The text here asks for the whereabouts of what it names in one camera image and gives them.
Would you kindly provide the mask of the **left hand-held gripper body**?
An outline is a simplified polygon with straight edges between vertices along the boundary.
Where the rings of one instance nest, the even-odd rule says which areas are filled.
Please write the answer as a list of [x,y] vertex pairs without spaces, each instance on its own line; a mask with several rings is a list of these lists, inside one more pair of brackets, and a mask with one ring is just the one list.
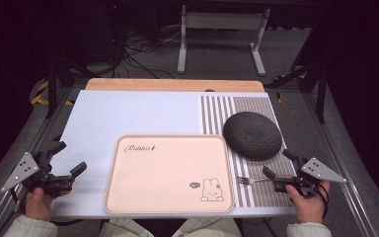
[[47,195],[58,198],[72,190],[74,178],[72,175],[55,176],[50,165],[52,151],[26,152],[14,167],[6,183],[0,189],[2,193],[10,191],[22,184],[29,192],[41,188]]

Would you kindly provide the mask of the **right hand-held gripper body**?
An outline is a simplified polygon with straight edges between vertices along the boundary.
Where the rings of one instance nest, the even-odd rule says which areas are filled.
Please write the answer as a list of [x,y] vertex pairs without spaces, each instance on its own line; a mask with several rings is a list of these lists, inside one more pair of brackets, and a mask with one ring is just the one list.
[[342,177],[317,158],[309,160],[295,157],[293,164],[296,168],[296,175],[290,178],[278,178],[276,175],[271,176],[271,181],[276,192],[285,193],[285,187],[290,185],[304,198],[312,198],[320,190],[319,186],[322,180],[345,183],[346,178]]

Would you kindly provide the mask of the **silver metal fork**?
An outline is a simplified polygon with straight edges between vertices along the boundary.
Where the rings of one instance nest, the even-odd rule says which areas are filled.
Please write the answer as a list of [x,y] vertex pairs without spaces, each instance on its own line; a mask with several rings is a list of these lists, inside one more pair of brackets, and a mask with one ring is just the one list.
[[242,184],[245,186],[250,186],[250,185],[252,185],[254,183],[258,183],[258,182],[266,182],[267,178],[253,179],[253,178],[248,178],[248,177],[237,177],[236,181],[239,184]]

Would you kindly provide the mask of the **person's left hand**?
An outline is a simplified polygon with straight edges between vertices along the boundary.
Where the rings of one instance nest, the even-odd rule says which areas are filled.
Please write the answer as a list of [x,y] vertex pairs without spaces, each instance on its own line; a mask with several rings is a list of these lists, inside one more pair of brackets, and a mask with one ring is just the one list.
[[35,188],[26,196],[24,215],[26,217],[49,221],[51,218],[51,204],[55,197],[48,195],[42,188]]

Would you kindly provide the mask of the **person's right hand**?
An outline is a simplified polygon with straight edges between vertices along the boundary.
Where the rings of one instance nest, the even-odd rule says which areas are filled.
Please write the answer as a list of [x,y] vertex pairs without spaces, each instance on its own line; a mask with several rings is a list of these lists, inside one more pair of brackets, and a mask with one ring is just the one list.
[[300,223],[314,222],[323,223],[324,213],[329,202],[330,182],[322,181],[319,186],[320,195],[312,198],[302,197],[297,190],[287,185],[286,191],[293,200],[296,209],[296,216]]

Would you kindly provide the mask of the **striped grey placemat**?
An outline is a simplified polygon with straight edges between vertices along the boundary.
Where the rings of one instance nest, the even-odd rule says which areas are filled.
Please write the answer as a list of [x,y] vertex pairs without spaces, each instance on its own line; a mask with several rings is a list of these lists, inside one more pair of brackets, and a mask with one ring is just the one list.
[[[268,96],[200,96],[201,131],[204,134],[223,134],[227,118],[239,112],[255,112],[270,119],[279,126]],[[252,185],[242,185],[233,181],[236,207],[273,207],[291,206],[289,196],[277,193],[273,183],[263,174],[263,166],[270,168],[277,176],[295,174],[289,159],[282,155],[285,143],[280,151],[265,161],[251,161],[228,149],[230,170],[234,179],[237,177],[260,179]]]

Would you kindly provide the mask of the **black tripod stand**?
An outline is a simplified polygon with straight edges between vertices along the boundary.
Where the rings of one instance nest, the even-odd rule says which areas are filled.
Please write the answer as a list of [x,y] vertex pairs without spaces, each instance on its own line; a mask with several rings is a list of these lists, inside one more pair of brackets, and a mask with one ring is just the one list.
[[75,69],[85,77],[96,77],[96,74],[65,57],[55,57],[51,59],[47,66],[48,82],[48,108],[46,117],[50,119],[57,109],[56,84],[60,83],[64,88],[71,88],[75,83],[73,73],[70,68]]
[[299,84],[299,91],[301,93],[311,93],[312,89],[315,86],[318,86],[315,109],[319,122],[324,123],[324,106],[327,87],[327,70],[324,63],[312,63],[299,69],[295,69],[288,75],[277,76],[276,80],[273,80],[269,84],[265,84],[265,88],[278,88],[279,86],[282,86],[295,78],[299,78],[302,75],[305,75],[305,77]]

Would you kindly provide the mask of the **yellow black floor tape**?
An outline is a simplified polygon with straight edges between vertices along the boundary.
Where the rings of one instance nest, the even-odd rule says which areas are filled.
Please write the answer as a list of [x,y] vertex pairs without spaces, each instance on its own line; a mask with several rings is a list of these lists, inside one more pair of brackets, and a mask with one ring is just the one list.
[[44,105],[44,106],[49,105],[49,100],[44,99],[42,97],[42,95],[43,95],[44,91],[47,89],[47,87],[48,87],[48,81],[47,80],[42,80],[38,84],[38,88],[34,92],[32,98],[31,98],[31,104],[32,105]]

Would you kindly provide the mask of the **white board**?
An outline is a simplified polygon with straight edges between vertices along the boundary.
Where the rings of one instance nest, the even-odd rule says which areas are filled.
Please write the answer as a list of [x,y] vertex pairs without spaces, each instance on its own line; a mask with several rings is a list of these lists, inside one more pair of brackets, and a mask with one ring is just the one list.
[[265,93],[214,92],[80,92],[61,136],[66,143],[51,164],[55,174],[64,175],[80,162],[87,169],[72,192],[52,204],[55,217],[70,218],[190,218],[260,217],[290,215],[291,206],[236,207],[220,213],[112,214],[105,210],[105,197],[118,141],[126,135],[202,135],[200,96],[261,97]]

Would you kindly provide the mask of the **person's left leg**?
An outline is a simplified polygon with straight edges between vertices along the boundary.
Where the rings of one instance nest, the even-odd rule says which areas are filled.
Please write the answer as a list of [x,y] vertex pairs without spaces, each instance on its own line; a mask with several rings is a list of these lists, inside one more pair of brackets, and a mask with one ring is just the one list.
[[154,237],[132,219],[110,219],[103,224],[99,237]]

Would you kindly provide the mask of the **person's leg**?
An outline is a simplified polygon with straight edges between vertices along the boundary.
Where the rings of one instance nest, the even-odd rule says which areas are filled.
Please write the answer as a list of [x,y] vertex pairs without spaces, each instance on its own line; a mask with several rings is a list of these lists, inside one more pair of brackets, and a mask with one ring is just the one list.
[[99,237],[154,237],[132,219],[110,219],[103,224]]
[[189,218],[172,237],[242,237],[233,218]]

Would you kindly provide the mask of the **person's right leg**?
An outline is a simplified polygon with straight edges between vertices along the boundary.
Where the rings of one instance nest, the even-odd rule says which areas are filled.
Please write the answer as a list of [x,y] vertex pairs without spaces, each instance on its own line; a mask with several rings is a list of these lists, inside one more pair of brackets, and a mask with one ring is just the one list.
[[233,218],[189,218],[172,237],[242,237]]

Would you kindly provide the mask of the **pink tray with rabbit print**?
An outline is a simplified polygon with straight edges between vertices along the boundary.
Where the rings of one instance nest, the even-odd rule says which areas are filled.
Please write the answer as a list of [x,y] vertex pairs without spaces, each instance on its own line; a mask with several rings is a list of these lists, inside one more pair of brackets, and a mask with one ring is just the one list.
[[112,214],[220,213],[234,206],[227,146],[219,135],[126,135],[105,197]]

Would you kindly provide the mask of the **grey metal stand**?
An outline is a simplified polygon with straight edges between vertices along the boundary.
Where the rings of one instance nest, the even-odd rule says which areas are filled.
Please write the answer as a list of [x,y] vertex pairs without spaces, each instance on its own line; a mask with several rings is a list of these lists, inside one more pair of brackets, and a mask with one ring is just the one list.
[[179,74],[186,72],[187,29],[256,30],[256,41],[249,44],[249,49],[258,74],[264,77],[265,67],[260,55],[260,45],[265,33],[269,14],[270,9],[264,9],[264,11],[259,14],[191,12],[186,5],[183,5],[181,13],[181,44],[177,72]]

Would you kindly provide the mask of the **aluminium frame rail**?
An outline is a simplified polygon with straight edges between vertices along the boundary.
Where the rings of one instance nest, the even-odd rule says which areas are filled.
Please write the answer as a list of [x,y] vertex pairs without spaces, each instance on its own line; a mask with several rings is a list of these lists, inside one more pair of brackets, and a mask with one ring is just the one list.
[[69,99],[75,100],[77,89],[61,89],[57,92],[56,109],[47,118],[48,106],[34,105],[33,111],[20,134],[0,162],[0,233],[14,214],[15,203],[11,193],[2,193],[1,188],[6,183],[16,163],[27,151],[45,150],[58,137],[71,112],[72,106],[67,106]]
[[334,146],[332,137],[329,134],[325,124],[324,116],[318,113],[318,106],[310,94],[302,94],[303,101],[312,114],[314,124],[316,125],[327,150],[329,161],[336,172],[346,178],[345,183],[341,183],[341,190],[357,223],[358,229],[363,237],[379,237],[374,225],[371,223],[368,212],[364,206],[362,198],[351,178],[345,164],[340,159],[339,154]]

